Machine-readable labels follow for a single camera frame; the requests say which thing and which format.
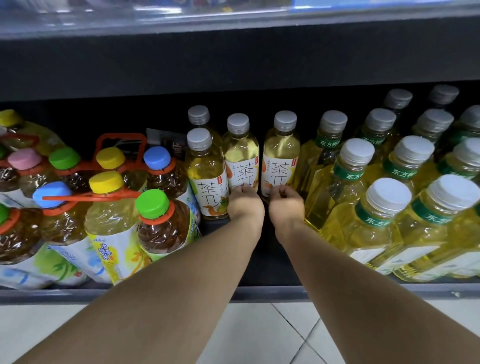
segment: blue bottle cap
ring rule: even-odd
[[[60,206],[65,201],[42,200],[43,196],[71,196],[71,195],[72,195],[72,191],[65,184],[65,182],[57,181],[57,182],[44,184],[42,187],[37,188],[36,191],[33,192],[33,200],[41,208],[53,208],[53,207]]]
[[[172,157],[164,147],[154,146],[145,152],[144,161],[151,170],[162,170],[170,164]]]

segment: bottle cap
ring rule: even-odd
[[[143,218],[154,220],[167,212],[170,201],[165,192],[153,189],[138,196],[135,206]]]
[[[44,196],[71,196],[73,193],[65,182],[57,181],[44,184],[33,192],[33,200],[41,208],[53,208],[60,206],[65,201],[42,200]]]
[[[435,202],[453,211],[472,207],[480,199],[480,188],[472,181],[455,174],[444,174],[427,187]]]
[[[10,154],[7,161],[18,170],[28,170],[38,166],[42,157],[32,148],[24,148]]]
[[[93,193],[109,194],[123,187],[123,178],[116,170],[109,170],[96,174],[88,183]]]
[[[392,88],[388,91],[384,105],[391,109],[404,109],[412,100],[413,94],[402,88]]]
[[[387,109],[373,109],[365,119],[365,125],[377,132],[386,132],[391,129],[396,115]]]
[[[480,129],[480,105],[473,105],[460,116],[462,124]]]
[[[451,104],[460,93],[455,86],[435,85],[428,95],[428,100],[437,105]]]
[[[203,105],[192,106],[188,109],[188,120],[193,125],[204,125],[210,120],[208,107]]]
[[[373,157],[375,147],[366,140],[353,138],[348,139],[342,149],[340,156],[342,159],[353,166],[366,166]]]
[[[250,120],[245,114],[231,114],[227,119],[227,129],[234,135],[245,134],[250,129]]]
[[[297,125],[297,114],[292,111],[279,111],[275,114],[273,126],[281,132],[291,132]]]
[[[0,146],[0,159],[4,159],[8,154],[8,150],[6,150],[3,146]]]
[[[407,207],[412,192],[402,182],[393,178],[379,178],[366,193],[370,205],[386,214],[397,214]]]
[[[449,112],[438,109],[425,110],[417,119],[417,125],[431,133],[442,133],[448,129],[454,117]]]
[[[144,162],[151,170],[162,170],[170,164],[172,157],[162,146],[154,146],[144,154]]]
[[[10,128],[16,124],[20,124],[23,121],[18,112],[12,109],[0,111],[0,126]]]
[[[212,136],[205,128],[195,128],[187,134],[188,148],[202,151],[212,146]]]
[[[3,224],[10,216],[10,208],[4,204],[0,204],[0,225]]]
[[[398,142],[394,153],[397,158],[413,164],[421,164],[432,155],[435,145],[425,138],[417,135],[409,135]]]
[[[480,138],[462,140],[453,148],[453,155],[464,163],[480,167]]]
[[[341,133],[345,129],[348,117],[337,110],[324,112],[320,120],[320,129],[327,133]]]
[[[102,149],[96,155],[96,161],[105,170],[114,170],[125,162],[124,153],[116,146]]]
[[[50,164],[58,170],[69,170],[80,163],[80,155],[73,148],[66,146],[48,156]]]

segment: white bottle cap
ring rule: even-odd
[[[464,163],[480,167],[480,138],[462,140],[453,148],[453,155]]]
[[[455,86],[435,85],[428,95],[428,100],[437,105],[451,104],[460,93]]]
[[[192,106],[188,109],[188,120],[193,125],[204,125],[210,120],[208,107],[203,105]]]
[[[291,132],[297,125],[297,114],[292,111],[279,111],[275,114],[273,126],[281,132]]]
[[[320,129],[327,133],[341,133],[345,129],[348,117],[337,110],[324,112],[320,120]]]
[[[391,109],[404,109],[412,100],[413,94],[402,88],[393,88],[388,91],[384,105]]]
[[[444,174],[430,183],[428,195],[433,201],[453,211],[472,207],[480,199],[480,188],[455,174]]]
[[[480,129],[480,105],[473,105],[460,116],[462,124]]]
[[[428,109],[417,119],[417,126],[431,133],[441,133],[448,129],[453,122],[453,115],[449,112]]]
[[[387,109],[373,109],[365,119],[365,125],[376,132],[386,132],[391,129],[396,115]]]
[[[250,129],[250,120],[245,114],[231,114],[227,119],[227,129],[234,135],[245,134]]]
[[[375,153],[375,147],[366,140],[353,138],[348,139],[342,149],[340,149],[340,157],[352,166],[366,166]]]
[[[212,146],[212,136],[205,128],[195,128],[188,132],[187,143],[191,150],[206,150]]]
[[[370,205],[386,214],[397,214],[410,203],[412,192],[402,182],[393,178],[379,178],[366,193]]]
[[[421,164],[432,155],[435,145],[425,138],[409,135],[400,140],[395,146],[397,158],[412,164]]]

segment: yellow bottle cap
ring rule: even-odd
[[[116,170],[99,173],[88,181],[95,194],[109,194],[123,187],[123,178]]]
[[[105,148],[96,155],[96,161],[105,170],[114,170],[125,162],[125,155],[115,146]]]
[[[23,121],[18,112],[12,109],[0,111],[0,125],[9,128]]]

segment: floor tile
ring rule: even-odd
[[[313,349],[304,343],[292,364],[326,364]]]
[[[11,364],[70,319],[83,305],[0,306],[0,364]]]
[[[320,318],[312,303],[273,303],[273,306],[304,339]]]
[[[323,321],[313,329],[308,343],[327,364],[345,363]]]
[[[231,303],[197,364],[289,364],[303,339],[269,303]]]
[[[480,300],[451,299],[427,302],[480,336]]]

